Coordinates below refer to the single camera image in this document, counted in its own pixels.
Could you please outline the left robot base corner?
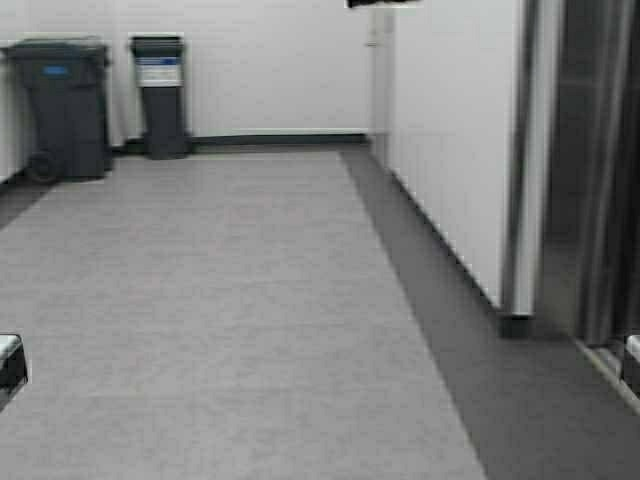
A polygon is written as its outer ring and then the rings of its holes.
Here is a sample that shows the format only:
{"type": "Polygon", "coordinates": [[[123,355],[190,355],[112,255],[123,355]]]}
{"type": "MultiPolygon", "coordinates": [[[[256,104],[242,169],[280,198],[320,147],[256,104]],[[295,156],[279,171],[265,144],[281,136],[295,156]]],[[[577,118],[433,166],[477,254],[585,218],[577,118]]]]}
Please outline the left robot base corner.
{"type": "Polygon", "coordinates": [[[19,334],[1,335],[1,407],[28,383],[24,344],[19,334]]]}

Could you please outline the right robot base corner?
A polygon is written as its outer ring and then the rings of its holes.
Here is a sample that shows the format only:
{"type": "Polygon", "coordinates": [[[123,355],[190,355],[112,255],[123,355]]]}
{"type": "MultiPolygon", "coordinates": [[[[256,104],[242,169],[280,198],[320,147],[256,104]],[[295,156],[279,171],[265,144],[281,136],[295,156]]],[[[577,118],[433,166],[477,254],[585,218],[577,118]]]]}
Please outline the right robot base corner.
{"type": "Polygon", "coordinates": [[[639,335],[631,335],[626,339],[620,378],[636,395],[640,393],[640,340],[639,335]]]}

